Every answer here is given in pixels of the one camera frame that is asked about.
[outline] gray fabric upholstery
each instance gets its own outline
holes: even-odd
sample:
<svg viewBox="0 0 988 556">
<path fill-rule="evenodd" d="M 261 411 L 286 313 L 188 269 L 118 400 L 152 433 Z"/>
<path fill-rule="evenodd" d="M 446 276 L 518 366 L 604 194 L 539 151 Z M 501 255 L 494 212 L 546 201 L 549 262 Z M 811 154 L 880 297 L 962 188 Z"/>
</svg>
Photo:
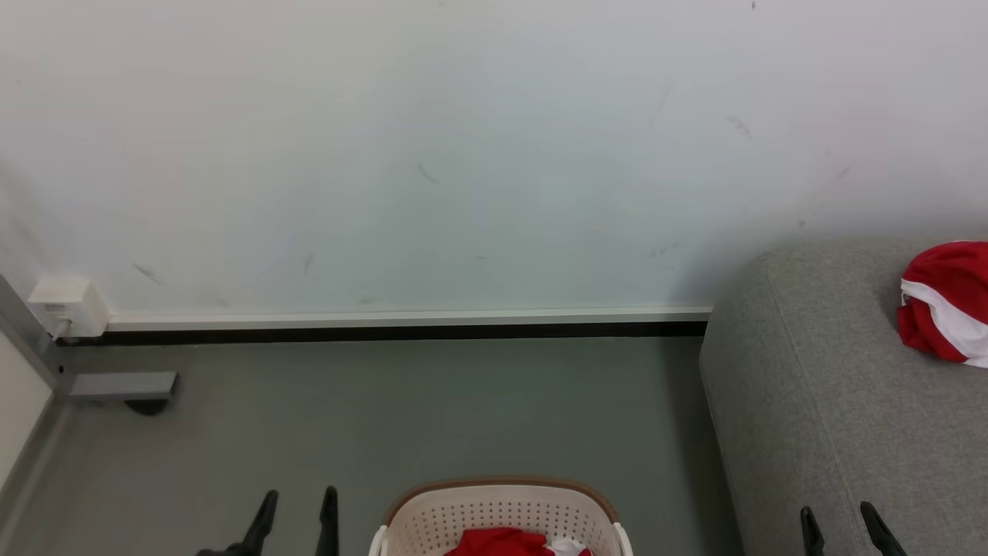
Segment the gray fabric upholstery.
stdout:
<svg viewBox="0 0 988 556">
<path fill-rule="evenodd" d="M 763 255 L 713 311 L 701 368 L 748 556 L 874 556 L 872 502 L 910 556 L 988 554 L 988 370 L 902 345 L 899 278 L 936 240 Z"/>
</svg>

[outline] power outlet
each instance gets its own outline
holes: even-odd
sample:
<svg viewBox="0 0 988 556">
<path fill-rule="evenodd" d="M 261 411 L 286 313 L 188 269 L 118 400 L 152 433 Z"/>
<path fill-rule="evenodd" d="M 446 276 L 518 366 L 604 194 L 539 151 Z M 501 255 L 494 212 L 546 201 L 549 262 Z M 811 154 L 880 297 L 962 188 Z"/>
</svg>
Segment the power outlet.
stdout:
<svg viewBox="0 0 988 556">
<path fill-rule="evenodd" d="M 96 288 L 84 278 L 41 280 L 28 305 L 52 335 L 96 337 L 107 329 L 110 319 Z"/>
</svg>

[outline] floor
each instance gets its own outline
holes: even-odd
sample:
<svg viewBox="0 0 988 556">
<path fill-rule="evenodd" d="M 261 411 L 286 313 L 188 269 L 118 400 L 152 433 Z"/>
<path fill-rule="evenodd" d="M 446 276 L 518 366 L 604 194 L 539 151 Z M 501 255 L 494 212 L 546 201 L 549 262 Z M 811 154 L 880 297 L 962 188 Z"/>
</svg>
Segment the floor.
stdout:
<svg viewBox="0 0 988 556">
<path fill-rule="evenodd" d="M 326 485 L 341 553 L 427 481 L 586 482 L 639 555 L 740 556 L 699 338 L 71 348 L 76 371 L 179 370 L 157 417 L 77 410 L 10 554 L 177 556 L 242 536 L 281 493 L 265 555 L 315 550 Z"/>
</svg>

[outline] beige plastic basket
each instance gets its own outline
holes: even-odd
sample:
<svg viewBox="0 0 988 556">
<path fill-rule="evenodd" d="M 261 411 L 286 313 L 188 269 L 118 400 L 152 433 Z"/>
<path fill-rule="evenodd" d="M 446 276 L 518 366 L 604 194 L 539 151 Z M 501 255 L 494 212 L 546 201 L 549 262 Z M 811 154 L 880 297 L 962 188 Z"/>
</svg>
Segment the beige plastic basket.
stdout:
<svg viewBox="0 0 988 556">
<path fill-rule="evenodd" d="M 575 481 L 497 477 L 444 481 L 407 493 L 391 509 L 370 556 L 442 556 L 466 529 L 517 527 L 548 541 L 571 538 L 595 556 L 633 556 L 618 514 Z"/>
</svg>

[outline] white basket handle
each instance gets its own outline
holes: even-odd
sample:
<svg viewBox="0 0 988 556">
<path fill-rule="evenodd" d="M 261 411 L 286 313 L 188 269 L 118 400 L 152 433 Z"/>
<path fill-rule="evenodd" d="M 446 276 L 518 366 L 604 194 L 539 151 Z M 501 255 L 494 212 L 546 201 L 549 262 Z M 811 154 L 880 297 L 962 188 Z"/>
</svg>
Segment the white basket handle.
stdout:
<svg viewBox="0 0 988 556">
<path fill-rule="evenodd" d="M 615 523 L 615 530 L 617 531 L 617 538 L 620 539 L 620 553 L 622 556 L 634 556 L 631 552 L 631 540 L 627 538 L 627 533 L 624 532 L 624 527 L 620 526 L 620 523 Z"/>
<path fill-rule="evenodd" d="M 380 554 L 380 545 L 384 540 L 384 532 L 387 531 L 387 525 L 382 525 L 377 533 L 374 534 L 373 540 L 370 542 L 370 552 L 368 556 L 378 556 Z"/>
</svg>

